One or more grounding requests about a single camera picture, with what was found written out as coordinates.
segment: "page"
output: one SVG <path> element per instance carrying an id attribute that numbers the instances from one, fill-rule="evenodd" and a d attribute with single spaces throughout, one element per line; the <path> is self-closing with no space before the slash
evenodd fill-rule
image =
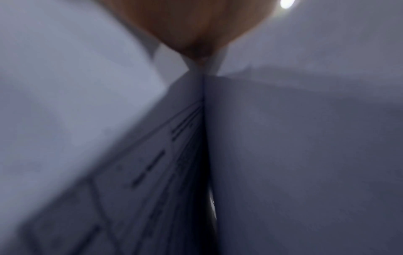
<path id="1" fill-rule="evenodd" d="M 205 114 L 223 255 L 403 253 L 402 8 L 300 1 L 217 56 Z"/>
<path id="2" fill-rule="evenodd" d="M 3 1 L 0 33 L 0 253 L 199 254 L 199 70 L 93 2 Z"/>

